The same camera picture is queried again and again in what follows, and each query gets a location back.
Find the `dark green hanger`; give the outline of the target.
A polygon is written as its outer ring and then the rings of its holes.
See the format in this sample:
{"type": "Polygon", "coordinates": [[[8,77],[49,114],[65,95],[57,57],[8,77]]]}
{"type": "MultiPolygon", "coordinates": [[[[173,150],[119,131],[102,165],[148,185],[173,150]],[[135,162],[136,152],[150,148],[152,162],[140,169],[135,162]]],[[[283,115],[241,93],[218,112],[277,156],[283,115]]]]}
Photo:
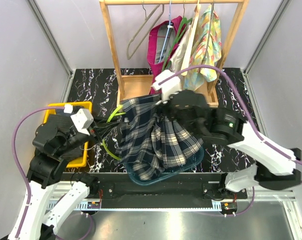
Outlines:
{"type": "Polygon", "coordinates": [[[162,71],[164,71],[166,69],[166,67],[168,66],[168,61],[170,59],[170,56],[173,52],[173,49],[174,49],[174,46],[176,44],[179,43],[180,39],[184,36],[184,33],[187,29],[187,26],[188,24],[190,24],[192,22],[192,18],[189,18],[187,19],[186,17],[183,17],[182,20],[181,20],[181,23],[179,25],[179,28],[178,28],[178,31],[177,31],[177,34],[176,34],[176,37],[172,43],[172,46],[171,48],[169,49],[168,53],[166,54],[165,58],[164,58],[164,63],[163,63],[163,66],[162,66],[162,71]]]}

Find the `lime green hanger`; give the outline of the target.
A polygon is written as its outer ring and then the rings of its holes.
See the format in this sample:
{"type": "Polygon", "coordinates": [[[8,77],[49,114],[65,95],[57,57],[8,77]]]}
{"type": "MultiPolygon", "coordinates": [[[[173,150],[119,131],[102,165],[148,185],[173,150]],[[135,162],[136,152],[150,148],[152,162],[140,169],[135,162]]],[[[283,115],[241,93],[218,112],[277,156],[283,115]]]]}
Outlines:
{"type": "MultiPolygon", "coordinates": [[[[120,112],[120,110],[123,108],[122,105],[118,105],[115,110],[110,114],[110,116],[108,117],[108,120],[107,120],[107,123],[111,122],[111,120],[114,118],[114,117],[118,117],[120,115],[123,115],[125,114],[124,112],[120,112]]],[[[113,154],[107,147],[107,144],[105,142],[105,140],[103,139],[102,140],[102,143],[101,143],[101,146],[105,149],[105,151],[107,152],[107,154],[109,156],[111,156],[113,159],[117,160],[117,161],[120,161],[121,159],[116,156],[115,154],[113,154]]]]}

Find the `white garment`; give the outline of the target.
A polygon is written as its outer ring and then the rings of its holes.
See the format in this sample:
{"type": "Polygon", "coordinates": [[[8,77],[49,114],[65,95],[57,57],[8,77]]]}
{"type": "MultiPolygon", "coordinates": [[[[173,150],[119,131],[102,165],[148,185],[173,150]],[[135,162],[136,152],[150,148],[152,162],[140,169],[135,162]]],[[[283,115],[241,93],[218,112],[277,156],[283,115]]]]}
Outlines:
{"type": "Polygon", "coordinates": [[[180,43],[178,44],[178,47],[176,48],[174,54],[169,60],[169,69],[175,73],[177,71],[181,70],[181,66],[183,63],[184,55],[186,52],[188,40],[189,40],[189,35],[190,35],[190,28],[191,25],[189,25],[185,31],[185,34],[180,40],[180,43]]]}

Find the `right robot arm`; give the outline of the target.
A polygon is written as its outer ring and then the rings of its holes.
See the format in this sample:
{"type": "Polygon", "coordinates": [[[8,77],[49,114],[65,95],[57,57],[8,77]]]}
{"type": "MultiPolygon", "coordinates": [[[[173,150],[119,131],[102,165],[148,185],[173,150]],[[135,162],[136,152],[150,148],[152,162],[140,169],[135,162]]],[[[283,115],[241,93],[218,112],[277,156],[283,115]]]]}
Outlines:
{"type": "Polygon", "coordinates": [[[243,116],[210,107],[202,94],[183,90],[168,100],[157,102],[170,121],[177,121],[206,144],[227,146],[255,159],[256,163],[238,172],[224,174],[218,185],[219,195],[229,198],[245,188],[261,186],[280,191],[301,184],[301,172],[295,162],[300,149],[286,149],[262,135],[243,116]]]}

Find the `teal transparent plastic basin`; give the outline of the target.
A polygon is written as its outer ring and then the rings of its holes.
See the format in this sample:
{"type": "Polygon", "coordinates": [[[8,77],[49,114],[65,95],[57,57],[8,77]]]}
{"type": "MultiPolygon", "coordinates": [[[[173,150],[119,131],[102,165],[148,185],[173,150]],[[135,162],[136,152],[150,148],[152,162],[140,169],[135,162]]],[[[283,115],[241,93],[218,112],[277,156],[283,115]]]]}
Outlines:
{"type": "Polygon", "coordinates": [[[140,186],[150,186],[152,184],[161,182],[161,181],[171,178],[175,175],[178,175],[179,173],[183,173],[183,172],[195,169],[202,162],[203,158],[204,158],[204,147],[202,147],[193,156],[189,157],[187,159],[185,165],[168,168],[161,174],[155,175],[154,177],[152,177],[148,180],[142,180],[140,178],[140,176],[138,174],[139,171],[133,170],[132,163],[125,163],[124,166],[126,168],[126,172],[129,176],[130,180],[133,183],[140,185],[140,186]]]}

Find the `wooden clothes rack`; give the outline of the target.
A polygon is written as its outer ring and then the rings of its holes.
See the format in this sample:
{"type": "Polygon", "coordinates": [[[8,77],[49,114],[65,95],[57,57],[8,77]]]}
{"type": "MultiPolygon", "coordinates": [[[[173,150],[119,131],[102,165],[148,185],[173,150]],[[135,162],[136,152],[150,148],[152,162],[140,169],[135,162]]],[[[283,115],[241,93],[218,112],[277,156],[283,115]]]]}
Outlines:
{"type": "Polygon", "coordinates": [[[117,105],[120,104],[122,100],[133,98],[133,97],[139,97],[142,95],[146,95],[149,93],[151,84],[152,84],[152,75],[122,75],[121,74],[121,69],[119,65],[119,60],[118,60],[118,55],[117,55],[117,50],[116,50],[116,44],[115,44],[115,37],[113,34],[113,29],[112,29],[112,24],[111,24],[111,19],[110,19],[110,14],[109,14],[109,9],[108,6],[127,6],[127,5],[168,5],[168,4],[197,4],[197,7],[201,3],[203,4],[230,4],[230,3],[237,3],[237,8],[235,10],[232,22],[230,24],[230,28],[226,37],[226,40],[224,42],[224,46],[222,48],[222,56],[220,61],[217,64],[217,67],[219,69],[223,68],[223,65],[226,61],[226,58],[228,56],[228,53],[230,51],[230,48],[232,46],[233,40],[236,36],[237,30],[239,28],[239,25],[241,23],[241,20],[243,18],[243,15],[246,11],[247,5],[249,1],[243,1],[243,0],[238,0],[238,1],[232,1],[232,0],[227,0],[227,1],[221,1],[221,0],[203,0],[203,1],[197,1],[197,0],[192,0],[192,1],[186,1],[186,0],[181,0],[181,1],[164,1],[164,0],[101,0],[100,1],[100,7],[101,7],[101,12],[102,16],[104,19],[104,24],[107,32],[107,37],[108,37],[108,42],[112,54],[112,59],[114,63],[114,68],[116,72],[116,77],[117,77],[117,82],[118,82],[118,96],[117,96],[117,105]]]}

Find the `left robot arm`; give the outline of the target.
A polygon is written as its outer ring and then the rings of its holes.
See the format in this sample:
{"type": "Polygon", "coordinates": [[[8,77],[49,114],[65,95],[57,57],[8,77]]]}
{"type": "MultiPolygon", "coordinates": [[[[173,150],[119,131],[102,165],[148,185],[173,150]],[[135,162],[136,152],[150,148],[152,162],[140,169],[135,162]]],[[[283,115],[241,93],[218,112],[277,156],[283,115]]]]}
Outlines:
{"type": "Polygon", "coordinates": [[[100,144],[119,124],[118,121],[107,118],[96,119],[88,109],[75,108],[70,104],[56,106],[54,109],[57,115],[70,120],[71,126],[63,131],[57,124],[46,122],[36,129],[33,140],[35,155],[28,172],[20,170],[26,184],[23,205],[12,231],[4,239],[56,239],[60,227],[83,199],[102,194],[98,178],[82,173],[71,189],[47,211],[50,198],[69,163],[64,155],[89,141],[100,144]]]}

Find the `magenta dress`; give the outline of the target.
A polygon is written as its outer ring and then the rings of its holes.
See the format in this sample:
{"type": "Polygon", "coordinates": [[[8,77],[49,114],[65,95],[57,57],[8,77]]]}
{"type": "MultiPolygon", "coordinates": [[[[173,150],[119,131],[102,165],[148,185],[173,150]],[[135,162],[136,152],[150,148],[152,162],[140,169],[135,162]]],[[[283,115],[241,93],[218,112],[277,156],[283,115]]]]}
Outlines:
{"type": "Polygon", "coordinates": [[[162,72],[163,63],[168,56],[168,51],[171,50],[171,47],[173,46],[181,21],[182,16],[178,16],[171,20],[173,28],[170,29],[162,55],[161,52],[165,42],[169,21],[162,22],[149,32],[147,62],[153,73],[152,84],[155,82],[155,78],[162,72]]]}

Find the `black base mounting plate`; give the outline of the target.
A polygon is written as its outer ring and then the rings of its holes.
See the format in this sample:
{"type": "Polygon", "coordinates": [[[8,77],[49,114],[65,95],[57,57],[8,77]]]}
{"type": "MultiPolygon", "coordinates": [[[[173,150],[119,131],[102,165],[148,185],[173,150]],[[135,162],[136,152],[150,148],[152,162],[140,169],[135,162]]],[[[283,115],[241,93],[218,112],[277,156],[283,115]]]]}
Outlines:
{"type": "Polygon", "coordinates": [[[127,173],[92,173],[103,191],[102,208],[115,210],[208,209],[213,201],[247,199],[245,190],[222,190],[218,173],[181,173],[157,183],[137,183],[127,173]]]}

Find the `colourful floral shirt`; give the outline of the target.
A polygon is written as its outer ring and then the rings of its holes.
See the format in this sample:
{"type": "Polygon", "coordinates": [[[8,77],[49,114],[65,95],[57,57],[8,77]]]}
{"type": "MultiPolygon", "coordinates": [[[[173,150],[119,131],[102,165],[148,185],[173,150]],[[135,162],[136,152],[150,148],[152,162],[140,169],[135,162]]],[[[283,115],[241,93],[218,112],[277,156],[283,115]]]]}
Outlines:
{"type": "MultiPolygon", "coordinates": [[[[197,25],[192,28],[194,38],[190,56],[185,56],[189,66],[209,65],[215,66],[221,59],[222,42],[221,42],[221,25],[220,19],[214,10],[214,4],[199,16],[197,25]]],[[[195,68],[184,73],[183,88],[195,91],[205,82],[216,80],[217,73],[210,68],[195,68]]]]}

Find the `yellow plastic tray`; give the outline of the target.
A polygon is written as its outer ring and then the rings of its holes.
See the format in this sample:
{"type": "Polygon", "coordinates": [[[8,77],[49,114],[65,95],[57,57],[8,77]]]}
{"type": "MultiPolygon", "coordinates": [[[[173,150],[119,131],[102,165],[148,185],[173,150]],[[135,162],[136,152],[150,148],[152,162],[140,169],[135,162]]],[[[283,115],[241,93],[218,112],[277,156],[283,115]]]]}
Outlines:
{"type": "MultiPolygon", "coordinates": [[[[78,102],[65,102],[65,103],[51,103],[48,106],[49,107],[63,107],[65,104],[70,104],[73,106],[73,109],[75,109],[75,106],[82,106],[83,108],[86,108],[92,113],[92,103],[90,101],[78,101],[78,102]]],[[[49,115],[56,114],[56,111],[53,109],[46,110],[45,117],[43,123],[46,123],[48,121],[49,115]]],[[[81,168],[85,167],[87,165],[87,158],[88,158],[88,145],[89,143],[86,142],[83,145],[83,149],[81,150],[81,155],[73,159],[72,161],[69,162],[67,165],[67,168],[81,168]]]]}

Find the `navy plaid skirt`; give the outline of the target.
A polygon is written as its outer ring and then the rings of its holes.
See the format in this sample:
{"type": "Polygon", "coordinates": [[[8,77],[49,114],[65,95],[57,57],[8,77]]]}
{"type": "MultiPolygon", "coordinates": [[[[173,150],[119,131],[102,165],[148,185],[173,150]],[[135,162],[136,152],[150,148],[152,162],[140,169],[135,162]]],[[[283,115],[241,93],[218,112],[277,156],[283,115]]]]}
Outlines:
{"type": "Polygon", "coordinates": [[[156,106],[159,99],[159,95],[146,95],[121,103],[125,114],[116,153],[122,164],[133,164],[133,170],[139,171],[142,180],[185,165],[203,147],[202,139],[160,111],[156,106]]]}

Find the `cream wooden hanger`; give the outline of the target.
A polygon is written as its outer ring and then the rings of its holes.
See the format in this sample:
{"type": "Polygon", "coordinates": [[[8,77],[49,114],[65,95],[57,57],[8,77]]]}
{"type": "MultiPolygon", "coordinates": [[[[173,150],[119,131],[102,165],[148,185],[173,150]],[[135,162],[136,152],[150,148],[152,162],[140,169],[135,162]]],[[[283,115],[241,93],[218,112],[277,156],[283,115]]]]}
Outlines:
{"type": "Polygon", "coordinates": [[[197,23],[198,23],[198,19],[199,19],[200,9],[201,9],[201,6],[199,4],[199,1],[197,1],[197,5],[196,5],[196,8],[195,8],[195,17],[192,21],[192,25],[191,25],[191,28],[190,28],[189,39],[188,39],[185,55],[184,55],[184,58],[183,58],[181,70],[185,70],[189,67],[189,61],[190,61],[190,58],[191,58],[191,51],[192,51],[192,46],[193,46],[193,41],[194,41],[194,37],[195,37],[196,27],[197,27],[197,23]]]}

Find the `dark grey striped cloth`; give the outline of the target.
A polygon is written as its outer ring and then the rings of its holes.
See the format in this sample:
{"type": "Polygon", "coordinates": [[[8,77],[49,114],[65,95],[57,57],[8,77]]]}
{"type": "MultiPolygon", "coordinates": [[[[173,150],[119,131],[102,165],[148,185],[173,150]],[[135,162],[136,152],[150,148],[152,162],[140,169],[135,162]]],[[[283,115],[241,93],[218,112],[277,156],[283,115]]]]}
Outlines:
{"type": "Polygon", "coordinates": [[[79,147],[71,150],[70,152],[67,152],[66,154],[63,155],[65,159],[68,161],[73,161],[77,158],[82,158],[84,155],[84,150],[86,149],[85,147],[86,143],[80,145],[79,147]]]}

